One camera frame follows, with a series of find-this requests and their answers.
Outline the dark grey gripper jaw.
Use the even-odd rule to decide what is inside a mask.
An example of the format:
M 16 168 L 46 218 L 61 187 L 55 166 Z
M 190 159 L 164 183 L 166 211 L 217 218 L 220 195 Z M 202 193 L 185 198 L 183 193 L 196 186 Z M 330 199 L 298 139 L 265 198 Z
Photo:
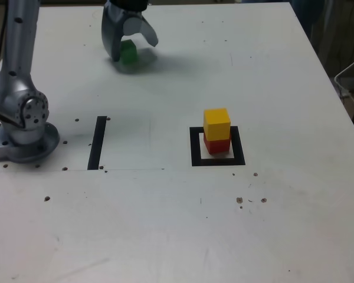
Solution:
M 124 36 L 123 24 L 126 12 L 119 7 L 104 7 L 101 22 L 101 38 L 104 48 L 114 62 L 120 60 L 120 43 Z

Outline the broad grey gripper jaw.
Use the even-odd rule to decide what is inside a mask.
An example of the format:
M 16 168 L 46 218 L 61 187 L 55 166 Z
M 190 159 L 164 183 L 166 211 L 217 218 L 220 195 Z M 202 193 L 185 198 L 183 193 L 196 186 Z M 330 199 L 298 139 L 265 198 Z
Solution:
M 159 43 L 155 30 L 142 15 L 129 15 L 123 23 L 123 35 L 131 36 L 134 34 L 141 34 L 147 43 L 153 47 Z

